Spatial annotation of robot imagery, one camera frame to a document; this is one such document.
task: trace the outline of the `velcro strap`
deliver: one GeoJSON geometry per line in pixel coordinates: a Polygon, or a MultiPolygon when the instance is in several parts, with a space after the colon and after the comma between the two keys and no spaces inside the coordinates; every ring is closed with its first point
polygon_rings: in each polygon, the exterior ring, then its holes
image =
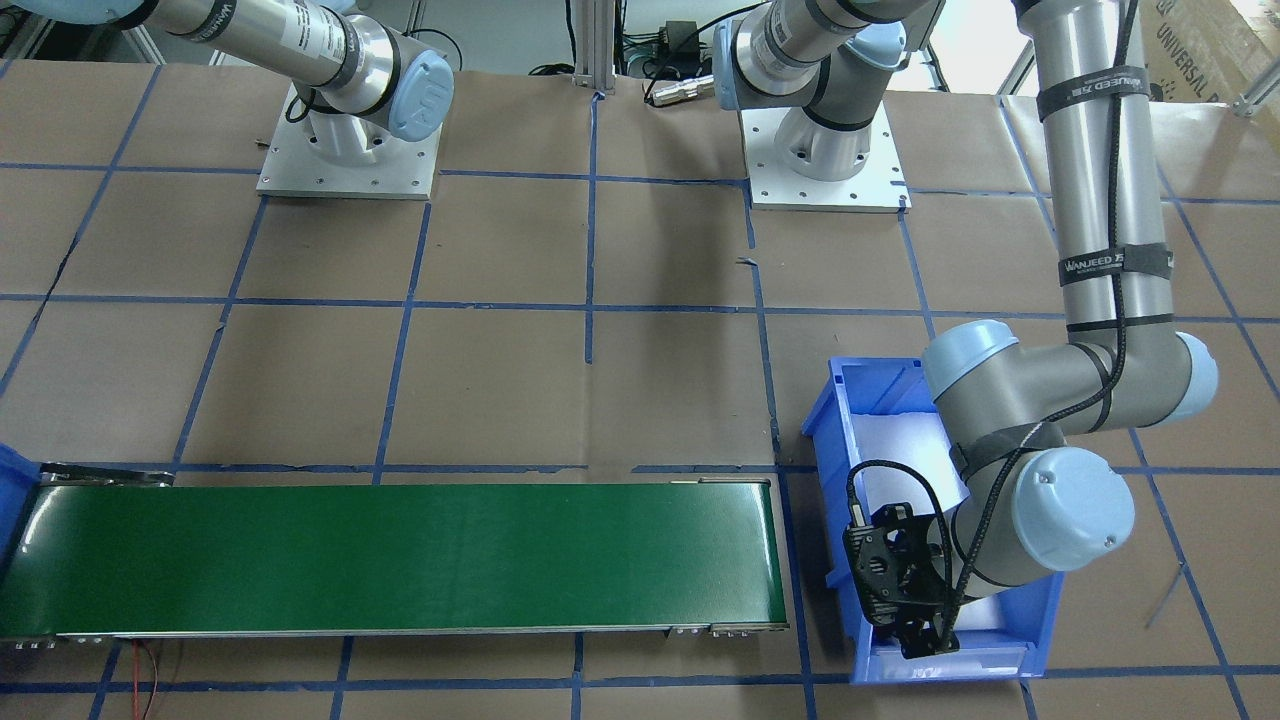
{"type": "Polygon", "coordinates": [[[1151,79],[1147,70],[1133,65],[1107,68],[1087,76],[1060,82],[1048,90],[1042,90],[1036,97],[1041,122],[1059,110],[1071,105],[1107,97],[1110,95],[1149,95],[1151,79]]]}
{"type": "Polygon", "coordinates": [[[1050,450],[1066,445],[1062,428],[1057,427],[1057,423],[1042,423],[1039,429],[1032,432],[1037,424],[1039,423],[987,433],[969,443],[968,447],[963,447],[960,443],[952,445],[951,462],[960,471],[960,479],[969,482],[974,473],[997,460],[1009,457],[1015,450],[1050,450]]]}
{"type": "Polygon", "coordinates": [[[1068,286],[1116,273],[1142,273],[1169,279],[1174,275],[1174,254],[1164,242],[1085,252],[1059,261],[1057,284],[1068,286]]]}

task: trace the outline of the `cable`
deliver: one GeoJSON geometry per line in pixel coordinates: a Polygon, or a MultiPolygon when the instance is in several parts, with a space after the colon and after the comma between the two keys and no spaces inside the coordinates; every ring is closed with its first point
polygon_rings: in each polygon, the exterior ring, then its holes
{"type": "Polygon", "coordinates": [[[151,646],[143,641],[142,650],[151,659],[151,694],[147,696],[147,705],[142,708],[142,720],[147,720],[151,716],[151,705],[156,701],[156,689],[160,687],[160,664],[156,662],[156,653],[151,652],[151,646]]]}
{"type": "MultiPolygon", "coordinates": [[[[924,475],[922,475],[915,468],[904,465],[901,462],[895,462],[893,460],[863,460],[861,462],[854,465],[852,469],[849,470],[849,479],[845,480],[845,493],[849,496],[849,505],[855,505],[858,502],[854,486],[854,477],[868,468],[888,468],[891,470],[899,470],[901,473],[906,473],[916,483],[919,483],[920,487],[924,488],[924,493],[929,496],[929,505],[933,506],[933,516],[937,519],[938,523],[938,534],[940,534],[938,542],[942,546],[942,574],[946,577],[945,579],[947,585],[947,594],[942,601],[942,618],[946,619],[951,616],[954,612],[952,609],[957,607],[956,598],[959,596],[957,593],[954,593],[951,589],[954,587],[951,584],[951,580],[954,579],[952,575],[954,569],[951,566],[951,555],[952,555],[951,528],[947,524],[947,518],[945,511],[942,510],[942,503],[938,502],[938,495],[933,492],[933,486],[929,484],[929,480],[927,480],[924,475]]],[[[945,637],[943,641],[945,642],[942,647],[948,647],[950,637],[945,637]]]]}
{"type": "Polygon", "coordinates": [[[284,109],[284,122],[289,124],[297,124],[307,119],[307,115],[311,114],[311,109],[315,108],[315,101],[316,101],[315,88],[312,87],[310,90],[311,95],[308,95],[306,100],[302,99],[302,94],[293,96],[293,100],[289,101],[289,106],[284,109]],[[302,102],[302,114],[294,115],[293,109],[297,106],[298,102],[302,102]]]}
{"type": "Polygon", "coordinates": [[[938,53],[933,49],[932,40],[924,44],[924,51],[929,55],[924,64],[933,68],[933,74],[938,81],[938,92],[951,92],[951,86],[947,83],[946,76],[942,74],[942,60],[938,60],[938,53]]]}
{"type": "MultiPolygon", "coordinates": [[[[1133,38],[1133,27],[1135,18],[1138,15],[1138,0],[1130,0],[1128,12],[1121,19],[1119,36],[1116,37],[1116,55],[1112,67],[1124,65],[1129,56],[1129,42],[1133,38]]],[[[1107,188],[1107,247],[1115,250],[1120,246],[1120,228],[1119,228],[1119,184],[1120,184],[1120,115],[1121,115],[1121,102],[1123,96],[1114,95],[1111,97],[1110,108],[1110,131],[1111,131],[1111,152],[1107,167],[1108,173],[1108,188],[1107,188]]],[[[974,568],[977,565],[978,553],[982,551],[983,541],[987,537],[987,530],[991,527],[991,520],[996,514],[996,503],[1000,500],[1000,493],[1005,488],[1005,483],[1009,480],[1009,475],[1012,473],[1014,466],[1018,461],[1029,452],[1024,446],[1032,438],[1033,434],[1039,432],[1042,427],[1048,423],[1056,423],[1064,418],[1087,410],[1105,397],[1107,397],[1116,384],[1120,382],[1120,377],[1124,373],[1125,364],[1125,350],[1128,342],[1128,333],[1125,327],[1125,311],[1124,311],[1124,273],[1117,273],[1111,275],[1111,290],[1115,301],[1115,314],[1116,314],[1116,359],[1111,368],[1111,373],[1107,380],[1102,383],[1102,387],[1089,397],[1069,406],[1064,407],[1056,413],[1051,413],[1043,420],[1037,423],[1027,437],[1019,445],[1018,450],[1010,454],[1009,459],[1000,468],[1000,473],[996,474],[996,480],[991,484],[991,492],[987,495],[987,503],[982,509],[982,515],[978,518],[978,525],[974,529],[973,539],[969,543],[968,556],[964,559],[964,564],[960,568],[960,578],[956,580],[956,596],[964,597],[964,591],[969,585],[969,578],[973,575],[974,568]]],[[[955,616],[945,619],[945,635],[943,647],[950,643],[951,635],[955,632],[955,616]]]]}
{"type": "Polygon", "coordinates": [[[550,63],[547,65],[538,65],[536,68],[529,70],[531,76],[571,76],[575,68],[567,63],[550,63]]]}
{"type": "Polygon", "coordinates": [[[443,29],[435,29],[434,27],[420,27],[417,29],[404,31],[404,37],[413,37],[420,32],[434,32],[435,35],[439,35],[444,40],[448,40],[451,44],[453,44],[453,49],[458,51],[458,72],[460,73],[462,72],[462,46],[458,45],[457,40],[453,40],[453,37],[449,33],[444,32],[443,29]]]}
{"type": "Polygon", "coordinates": [[[568,53],[573,58],[573,65],[577,65],[577,38],[573,37],[573,0],[564,0],[564,27],[568,29],[568,53]]]}
{"type": "Polygon", "coordinates": [[[689,45],[689,41],[691,41],[692,38],[700,36],[708,28],[719,24],[722,20],[727,20],[727,19],[732,18],[733,15],[741,15],[742,13],[748,13],[750,10],[754,10],[754,9],[759,8],[764,3],[758,3],[755,5],[746,5],[744,8],[739,8],[739,9],[733,10],[733,12],[724,13],[723,15],[716,18],[714,20],[712,20],[712,22],[709,22],[709,23],[699,27],[698,29],[695,29],[692,33],[690,33],[689,36],[686,36],[685,40],[682,40],[680,42],[680,45],[677,45],[677,46],[667,50],[667,54],[663,56],[662,61],[658,63],[658,69],[653,73],[653,79],[649,81],[649,87],[646,87],[645,91],[644,91],[644,102],[645,102],[645,105],[653,105],[653,86],[658,85],[658,76],[660,76],[663,70],[666,70],[667,68],[671,67],[671,59],[676,56],[676,53],[680,53],[681,50],[684,50],[685,45],[689,45]]]}

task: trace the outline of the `table surface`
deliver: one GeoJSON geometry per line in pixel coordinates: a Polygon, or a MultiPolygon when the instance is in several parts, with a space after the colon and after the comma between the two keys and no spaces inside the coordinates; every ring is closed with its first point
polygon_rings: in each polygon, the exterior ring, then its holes
{"type": "MultiPolygon", "coordinates": [[[[872,217],[751,208],[714,102],[475,73],[429,208],[262,200],[285,88],[0,65],[0,439],[192,488],[768,479],[792,629],[166,641],[154,720],[1280,707],[1280,573],[1257,551],[1280,543],[1280,160],[1248,122],[1155,108],[1179,329],[1221,388],[1180,424],[1078,438],[1129,479],[1138,524],[1068,579],[1050,676],[850,688],[800,423],[835,355],[919,356],[975,318],[1064,341],[1034,102],[890,94],[913,208],[872,217]]],[[[132,652],[0,652],[0,716],[128,717],[132,652]]]]}

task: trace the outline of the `light blue joint cap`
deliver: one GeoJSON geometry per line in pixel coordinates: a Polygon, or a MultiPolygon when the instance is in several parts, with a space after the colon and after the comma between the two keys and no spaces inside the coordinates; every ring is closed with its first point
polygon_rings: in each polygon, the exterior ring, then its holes
{"type": "Polygon", "coordinates": [[[1124,544],[1134,516],[1124,478],[1079,447],[1037,454],[1014,488],[1018,539],[1033,560],[1059,573],[1079,570],[1124,544]]]}
{"type": "Polygon", "coordinates": [[[850,37],[845,45],[867,63],[882,69],[896,70],[906,49],[906,27],[902,23],[867,26],[850,37]]]}
{"type": "Polygon", "coordinates": [[[387,129],[396,137],[419,142],[431,136],[453,102],[453,68],[435,50],[413,59],[392,96],[387,129]]]}
{"type": "Polygon", "coordinates": [[[741,109],[737,102],[737,86],[733,79],[733,18],[721,20],[716,26],[712,41],[712,76],[716,78],[716,97],[722,110],[741,109]]]}
{"type": "Polygon", "coordinates": [[[60,23],[101,26],[127,17],[142,0],[17,0],[14,5],[60,23]]]}
{"type": "Polygon", "coordinates": [[[1213,401],[1213,396],[1217,395],[1217,361],[1208,354],[1208,346],[1192,334],[1178,333],[1178,337],[1183,340],[1183,343],[1187,345],[1187,351],[1192,354],[1192,380],[1187,386],[1187,393],[1183,395],[1183,400],[1178,404],[1178,407],[1174,407],[1174,411],[1167,418],[1156,423],[1157,425],[1190,418],[1208,407],[1208,404],[1213,401]]]}
{"type": "Polygon", "coordinates": [[[933,400],[1018,338],[1000,320],[975,320],[951,328],[924,348],[924,379],[933,400]]]}

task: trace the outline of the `red wire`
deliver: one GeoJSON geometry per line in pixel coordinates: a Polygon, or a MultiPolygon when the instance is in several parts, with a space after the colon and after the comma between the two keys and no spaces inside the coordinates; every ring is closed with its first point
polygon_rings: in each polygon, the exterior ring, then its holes
{"type": "Polygon", "coordinates": [[[138,720],[138,641],[133,641],[133,720],[138,720]]]}

